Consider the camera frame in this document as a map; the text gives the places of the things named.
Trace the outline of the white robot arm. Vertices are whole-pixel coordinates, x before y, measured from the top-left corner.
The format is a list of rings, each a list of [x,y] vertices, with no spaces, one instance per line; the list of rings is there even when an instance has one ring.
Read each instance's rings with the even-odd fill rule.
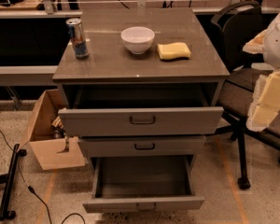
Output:
[[[247,42],[243,51],[262,54],[273,67],[268,76],[260,75],[248,110],[246,127],[253,132],[268,128],[280,112],[280,12],[269,26]]]

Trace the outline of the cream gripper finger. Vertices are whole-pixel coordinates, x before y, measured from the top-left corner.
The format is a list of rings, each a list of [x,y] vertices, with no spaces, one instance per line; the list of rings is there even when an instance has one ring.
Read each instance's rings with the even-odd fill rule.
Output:
[[[243,51],[250,54],[258,54],[263,52],[263,43],[266,30],[261,31],[253,39],[245,43]]]
[[[260,75],[248,110],[246,127],[253,132],[268,128],[280,112],[280,70]]]

